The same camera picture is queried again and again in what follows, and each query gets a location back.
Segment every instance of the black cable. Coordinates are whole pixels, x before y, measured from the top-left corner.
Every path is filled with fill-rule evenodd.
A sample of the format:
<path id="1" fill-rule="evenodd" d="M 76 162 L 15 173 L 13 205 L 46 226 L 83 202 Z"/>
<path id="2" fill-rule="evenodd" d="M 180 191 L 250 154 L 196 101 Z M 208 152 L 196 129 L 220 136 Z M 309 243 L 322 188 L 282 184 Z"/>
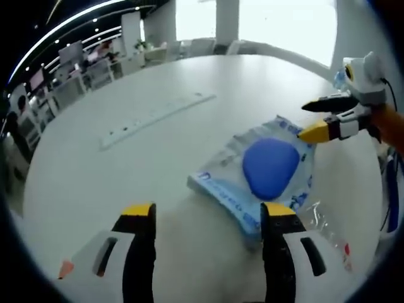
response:
<path id="1" fill-rule="evenodd" d="M 391 91 L 391 95 L 393 96 L 394 108 L 395 108 L 395 110 L 396 110 L 396 112 L 397 112 L 398 109 L 397 109 L 396 96 L 395 96 L 395 94 L 394 94 L 394 91 L 393 91 L 393 88 L 391 87 L 390 82 L 389 82 L 386 78 L 381 78 L 380 80 L 381 80 L 384 84 L 387 84 L 387 85 L 389 86 L 390 91 Z"/>
<path id="2" fill-rule="evenodd" d="M 398 111 L 398 108 L 397 108 L 396 96 L 395 96 L 395 94 L 394 94 L 394 91 L 393 91 L 393 88 L 391 87 L 390 82 L 389 82 L 386 78 L 381 78 L 380 80 L 381 80 L 384 84 L 387 84 L 387 85 L 389 86 L 390 91 L 391 91 L 391 95 L 393 96 L 394 108 L 395 108 L 395 111 L 397 112 L 397 111 Z M 396 160 L 396 179 L 397 179 L 397 176 L 398 176 L 398 155 L 397 155 L 397 153 L 395 153 L 395 160 Z M 387 218 L 389 217 L 389 214 L 390 214 L 390 203 L 389 203 L 389 206 L 388 206 L 388 208 L 387 208 L 386 216 L 385 216 L 385 218 L 384 218 L 383 224 L 381 225 L 380 231 L 382 231 L 382 229 L 383 229 L 384 226 L 386 225 Z"/>

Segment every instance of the office chair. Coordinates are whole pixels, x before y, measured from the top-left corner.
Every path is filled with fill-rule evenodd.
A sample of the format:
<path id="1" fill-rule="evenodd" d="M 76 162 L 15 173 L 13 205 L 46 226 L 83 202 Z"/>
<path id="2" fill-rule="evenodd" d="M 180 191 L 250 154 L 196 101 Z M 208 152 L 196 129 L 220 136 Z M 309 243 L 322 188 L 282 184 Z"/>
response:
<path id="1" fill-rule="evenodd" d="M 194 39 L 191 41 L 187 57 L 201 57 L 213 55 L 216 40 L 211 38 Z"/>

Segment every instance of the white wall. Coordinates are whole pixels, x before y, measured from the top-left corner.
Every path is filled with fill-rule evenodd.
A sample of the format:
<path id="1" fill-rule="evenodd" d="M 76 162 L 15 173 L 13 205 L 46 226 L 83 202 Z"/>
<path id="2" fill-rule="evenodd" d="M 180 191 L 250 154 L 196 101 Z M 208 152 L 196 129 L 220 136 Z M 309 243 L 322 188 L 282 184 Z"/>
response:
<path id="1" fill-rule="evenodd" d="M 176 41 L 175 0 L 170 0 L 144 20 L 146 41 L 154 46 Z"/>
<path id="2" fill-rule="evenodd" d="M 131 56 L 136 52 L 134 46 L 140 39 L 140 13 L 136 11 L 122 15 L 121 23 L 126 55 Z"/>
<path id="3" fill-rule="evenodd" d="M 239 38 L 239 0 L 216 0 L 216 40 L 230 44 Z"/>
<path id="4" fill-rule="evenodd" d="M 336 5 L 338 28 L 331 72 L 341 67 L 344 57 L 362 57 L 370 51 L 376 52 L 384 64 L 386 79 L 393 86 L 398 108 L 403 112 L 403 78 L 382 24 L 364 0 L 337 0 Z M 387 95 L 392 104 L 389 91 Z"/>
<path id="5" fill-rule="evenodd" d="M 112 40 L 112 49 L 114 50 L 114 52 L 119 53 L 119 57 L 126 56 L 126 49 L 122 37 Z"/>

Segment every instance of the white round table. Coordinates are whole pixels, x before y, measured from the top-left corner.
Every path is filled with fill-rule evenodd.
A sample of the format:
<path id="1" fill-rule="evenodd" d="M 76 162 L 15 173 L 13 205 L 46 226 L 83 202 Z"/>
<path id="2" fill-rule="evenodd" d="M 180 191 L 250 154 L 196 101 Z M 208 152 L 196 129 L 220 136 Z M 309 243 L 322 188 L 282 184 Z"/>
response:
<path id="1" fill-rule="evenodd" d="M 273 57 L 209 56 L 142 70 L 88 94 L 51 122 L 33 157 L 23 215 L 27 244 L 56 277 L 123 208 L 157 204 L 155 302 L 262 300 L 261 254 L 244 249 L 236 223 L 218 203 L 186 186 L 231 138 L 277 114 L 306 126 L 300 107 L 333 91 L 324 79 Z M 217 97 L 100 151 L 100 138 L 139 112 L 188 93 Z M 311 201 L 332 211 L 351 247 L 355 272 L 373 259 L 382 219 L 376 151 L 363 131 L 319 145 Z"/>

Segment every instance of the window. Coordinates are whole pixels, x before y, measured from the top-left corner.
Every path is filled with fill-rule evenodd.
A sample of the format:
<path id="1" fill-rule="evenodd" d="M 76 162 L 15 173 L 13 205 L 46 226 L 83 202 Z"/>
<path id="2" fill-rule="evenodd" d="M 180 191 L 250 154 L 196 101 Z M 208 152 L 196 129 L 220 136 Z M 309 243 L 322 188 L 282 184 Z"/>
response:
<path id="1" fill-rule="evenodd" d="M 240 0 L 239 38 L 330 67 L 336 40 L 334 0 Z"/>
<path id="2" fill-rule="evenodd" d="M 140 40 L 145 41 L 145 23 L 140 19 Z"/>
<path id="3" fill-rule="evenodd" d="M 215 0 L 177 0 L 175 6 L 178 41 L 216 37 Z"/>

